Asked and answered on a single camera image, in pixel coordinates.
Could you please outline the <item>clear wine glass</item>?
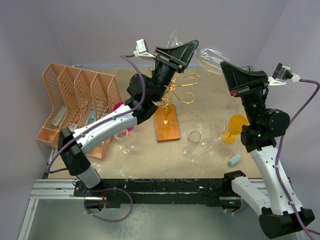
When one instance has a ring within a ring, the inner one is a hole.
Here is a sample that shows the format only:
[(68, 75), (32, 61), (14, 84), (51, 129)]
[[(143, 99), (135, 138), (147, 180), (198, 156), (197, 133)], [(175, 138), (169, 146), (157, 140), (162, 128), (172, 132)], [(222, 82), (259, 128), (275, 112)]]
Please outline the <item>clear wine glass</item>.
[(201, 46), (195, 50), (197, 63), (205, 70), (222, 75), (221, 62), (229, 62), (229, 56), (216, 46)]
[(214, 139), (219, 139), (222, 133), (225, 131), (225, 123), (221, 120), (215, 120), (212, 123), (212, 137)]

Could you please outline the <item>yellow plastic wine glass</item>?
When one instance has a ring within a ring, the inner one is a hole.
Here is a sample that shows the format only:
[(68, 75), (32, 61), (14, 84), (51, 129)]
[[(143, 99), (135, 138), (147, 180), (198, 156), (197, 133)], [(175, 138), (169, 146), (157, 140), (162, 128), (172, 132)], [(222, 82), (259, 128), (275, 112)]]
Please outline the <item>yellow plastic wine glass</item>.
[(249, 121), (244, 115), (233, 115), (227, 124), (226, 130), (221, 135), (222, 140), (228, 144), (233, 144), (237, 139), (237, 135), (242, 133), (243, 126), (248, 125)]

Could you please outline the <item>small clear glass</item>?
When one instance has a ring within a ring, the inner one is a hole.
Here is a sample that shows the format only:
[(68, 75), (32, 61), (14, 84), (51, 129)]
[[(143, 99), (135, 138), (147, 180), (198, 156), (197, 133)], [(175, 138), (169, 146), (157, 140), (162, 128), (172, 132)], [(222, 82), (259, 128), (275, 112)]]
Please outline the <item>small clear glass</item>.
[(201, 146), (206, 151), (211, 151), (215, 147), (215, 141), (212, 138), (204, 138), (201, 141)]

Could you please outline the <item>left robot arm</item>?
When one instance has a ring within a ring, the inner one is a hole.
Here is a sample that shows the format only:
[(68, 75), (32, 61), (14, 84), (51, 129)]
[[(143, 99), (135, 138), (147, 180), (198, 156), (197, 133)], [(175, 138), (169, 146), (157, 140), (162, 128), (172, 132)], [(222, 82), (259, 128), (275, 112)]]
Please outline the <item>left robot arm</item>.
[[(195, 39), (174, 47), (156, 47), (154, 53), (149, 53), (145, 41), (137, 40), (135, 51), (121, 56), (136, 70), (126, 90), (129, 99), (90, 125), (74, 131), (66, 127), (59, 132), (57, 155), (61, 156), (68, 173), (77, 177), (91, 196), (101, 194), (103, 182), (87, 154), (110, 137), (152, 117), (159, 108), (156, 103), (162, 100), (174, 75), (185, 71), (198, 46), (199, 41)], [(154, 61), (151, 76), (141, 73), (131, 60), (133, 57)]]

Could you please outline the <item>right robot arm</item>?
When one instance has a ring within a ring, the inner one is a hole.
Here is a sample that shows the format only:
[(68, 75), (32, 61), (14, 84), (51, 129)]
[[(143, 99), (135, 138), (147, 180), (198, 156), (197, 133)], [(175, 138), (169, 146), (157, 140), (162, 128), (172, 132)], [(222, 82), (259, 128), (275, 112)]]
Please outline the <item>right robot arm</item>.
[(264, 71), (248, 71), (230, 62), (220, 63), (221, 71), (233, 97), (239, 97), (247, 120), (241, 127), (241, 143), (245, 146), (263, 179), (262, 193), (241, 171), (224, 175), (222, 190), (228, 196), (239, 195), (257, 214), (263, 233), (269, 238), (305, 232), (313, 239), (316, 231), (308, 229), (315, 215), (303, 206), (295, 194), (280, 161), (282, 139), (294, 121), (286, 112), (266, 107), (270, 86), (287, 81), (301, 82), (289, 66), (279, 63), (272, 76)]

